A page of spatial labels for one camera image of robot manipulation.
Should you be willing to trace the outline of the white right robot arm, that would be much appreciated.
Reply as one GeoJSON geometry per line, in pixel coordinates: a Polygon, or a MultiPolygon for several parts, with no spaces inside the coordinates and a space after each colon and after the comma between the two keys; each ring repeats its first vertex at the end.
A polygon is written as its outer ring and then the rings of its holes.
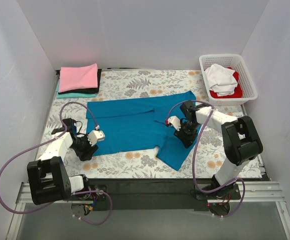
{"type": "Polygon", "coordinates": [[[263,144],[249,116],[235,117],[218,111],[212,104],[200,100],[186,100],[177,104],[184,117],[167,114],[165,124],[175,129],[174,135],[185,148],[198,147],[203,131],[212,128],[222,135],[225,160],[212,177],[211,189],[196,189],[222,199],[230,192],[229,185],[238,181],[238,175],[249,161],[263,152],[263,144]]]}

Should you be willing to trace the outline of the blue t shirt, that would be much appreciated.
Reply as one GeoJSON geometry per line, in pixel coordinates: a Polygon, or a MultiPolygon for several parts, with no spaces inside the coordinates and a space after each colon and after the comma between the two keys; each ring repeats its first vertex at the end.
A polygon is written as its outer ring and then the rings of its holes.
{"type": "Polygon", "coordinates": [[[175,105],[195,99],[196,96],[187,91],[168,96],[88,102],[87,133],[99,124],[105,134],[105,139],[97,143],[94,155],[158,147],[157,157],[178,171],[191,149],[184,147],[172,127],[166,127],[165,120],[169,112],[183,118],[182,111],[175,105]]]}

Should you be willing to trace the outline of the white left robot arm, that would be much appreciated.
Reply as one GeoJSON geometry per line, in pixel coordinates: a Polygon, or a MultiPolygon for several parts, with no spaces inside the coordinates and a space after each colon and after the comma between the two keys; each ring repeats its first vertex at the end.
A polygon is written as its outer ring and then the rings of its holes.
{"type": "Polygon", "coordinates": [[[67,200],[75,194],[80,200],[91,196],[91,187],[84,174],[69,176],[64,160],[69,149],[80,161],[89,161],[98,150],[97,143],[105,139],[99,126],[90,133],[77,132],[77,121],[66,118],[63,126],[52,131],[55,138],[38,160],[27,164],[32,201],[35,205],[67,200]]]}

